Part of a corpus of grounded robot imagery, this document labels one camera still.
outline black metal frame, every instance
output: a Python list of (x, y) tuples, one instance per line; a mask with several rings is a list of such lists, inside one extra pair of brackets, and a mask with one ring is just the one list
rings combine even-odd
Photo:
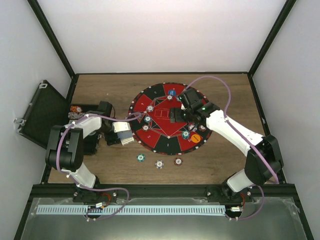
[[(256, 103), (256, 107), (261, 119), (262, 127), (264, 133), (266, 135), (270, 134), (270, 130), (267, 124), (267, 120), (265, 114), (263, 112), (263, 108), (261, 102), (259, 100), (259, 96), (253, 81), (253, 76), (258, 69), (260, 63), (262, 62), (264, 56), (266, 55), (268, 49), (270, 48), (273, 40), (275, 39), (277, 33), (279, 32), (281, 26), (285, 22), (287, 16), (290, 13), (290, 10), (294, 6), (296, 0), (287, 0), (277, 17), (270, 33), (268, 34), (261, 50), (259, 51), (255, 61), (252, 64), (249, 72), (135, 72), (135, 73), (77, 73), (73, 71), (67, 56), (65, 55), (61, 45), (58, 42), (57, 37), (55, 36), (50, 24), (42, 11), (39, 3), (37, 0), (27, 0), (34, 11), (36, 17), (38, 18), (40, 24), (42, 25), (45, 33), (47, 34), (49, 40), (51, 41), (54, 49), (56, 50), (59, 58), (61, 59), (65, 69), (69, 73), (71, 77), (70, 87), (67, 93), (66, 99), (69, 103), (72, 101), (72, 97), (74, 95), (76, 85), (80, 75), (87, 75), (87, 74), (108, 74), (108, 75), (117, 75), (117, 74), (246, 74), (248, 76), (249, 84), (251, 86), (251, 90), (253, 93), (253, 97)], [(15, 240), (21, 239), (26, 220), (29, 214), (29, 210), (34, 198), (73, 198), (74, 193), (76, 192), (75, 184), (69, 183), (48, 183), (48, 179), (50, 176), (51, 167), (46, 166), (43, 172), (43, 176), (41, 179), (41, 184), (33, 185), (29, 199), (27, 201), (25, 210), (23, 212), (20, 224), (18, 226)], [(264, 185), (263, 191), (266, 197), (292, 197), (294, 200), (295, 205), (299, 208), (300, 213), (299, 217), (301, 219), (305, 234), (307, 239), (313, 240), (313, 236), (306, 219), (303, 207), (301, 205), (299, 196), (296, 191), (296, 187), (294, 184), (286, 184), (286, 179), (284, 176), (283, 171), (278, 174), (279, 181), (281, 184), (279, 185)], [(101, 188), (112, 188), (112, 187), (122, 187), (126, 188), (130, 192), (131, 198), (207, 198), (210, 202), (220, 202), (221, 204), (230, 204), (230, 202), (224, 202), (221, 199), (221, 196), (207, 196), (208, 191), (214, 191), (214, 189), (219, 189), (221, 185), (217, 184), (209, 184), (209, 185), (134, 185), (134, 184), (120, 184), (120, 185), (112, 185), (112, 184), (101, 184)], [(258, 188), (252, 188), (250, 190), (252, 197), (258, 197), (261, 195)], [(117, 194), (117, 197), (125, 197), (125, 195), (121, 192)]]
[[(232, 205), (239, 203), (236, 201), (221, 201), (221, 196), (211, 194), (216, 189), (220, 189), (220, 184), (199, 184), (199, 185), (146, 185), (146, 184), (101, 184), (101, 188), (126, 188), (130, 192), (130, 198), (207, 198), (209, 202), (219, 202), (222, 205)], [(286, 197), (293, 198), (295, 205), (299, 208), (299, 217), (308, 240), (313, 240), (305, 212), (301, 205), (296, 187), (294, 184), (267, 184), (262, 187), (266, 197)], [(31, 204), (34, 198), (75, 198), (74, 193), (77, 191), (75, 184), (71, 183), (47, 183), (33, 185), (25, 210), (23, 212), (20, 224), (18, 226), (15, 240), (22, 237), (24, 227), (29, 215)], [(260, 197), (261, 192), (257, 187), (250, 189), (251, 197)], [(125, 198), (124, 192), (118, 191), (117, 198)]]

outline open case lid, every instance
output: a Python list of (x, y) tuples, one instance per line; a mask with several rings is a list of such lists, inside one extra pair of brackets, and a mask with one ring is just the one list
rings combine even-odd
[(19, 124), (17, 132), (46, 149), (51, 128), (68, 123), (69, 107), (67, 100), (47, 80), (43, 80), (23, 118), (14, 120)]

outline red and black mat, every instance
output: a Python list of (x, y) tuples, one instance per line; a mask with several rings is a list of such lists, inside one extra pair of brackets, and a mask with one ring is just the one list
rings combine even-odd
[[(134, 138), (145, 148), (159, 154), (180, 155), (198, 149), (210, 137), (212, 131), (203, 126), (196, 126), (188, 139), (182, 137), (183, 131), (192, 129), (192, 122), (170, 122), (170, 108), (180, 108), (181, 102), (176, 96), (182, 93), (186, 85), (181, 83), (159, 83), (141, 91), (132, 101), (129, 114), (140, 112), (142, 117), (130, 122)], [(207, 98), (197, 90), (203, 103)], [(148, 112), (147, 107), (153, 106), (153, 111)], [(145, 122), (145, 117), (150, 116), (151, 121)]]

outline red poker chip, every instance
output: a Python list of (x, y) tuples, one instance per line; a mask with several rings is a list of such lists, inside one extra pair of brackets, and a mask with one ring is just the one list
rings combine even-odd
[(181, 166), (181, 164), (183, 163), (180, 157), (175, 158), (173, 162), (174, 162), (174, 165), (176, 166)]
[(199, 130), (200, 130), (201, 132), (204, 132), (205, 130), (207, 130), (207, 128), (206, 128), (205, 126), (203, 126), (203, 125), (200, 125), (200, 126), (199, 126)]

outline orange poker chip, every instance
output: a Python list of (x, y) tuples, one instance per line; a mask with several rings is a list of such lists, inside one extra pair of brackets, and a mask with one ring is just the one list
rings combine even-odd
[(191, 141), (194, 142), (195, 144), (197, 144), (201, 141), (201, 136), (198, 134), (193, 134), (191, 136)]
[(70, 111), (73, 113), (82, 113), (82, 108), (80, 106), (71, 106)]

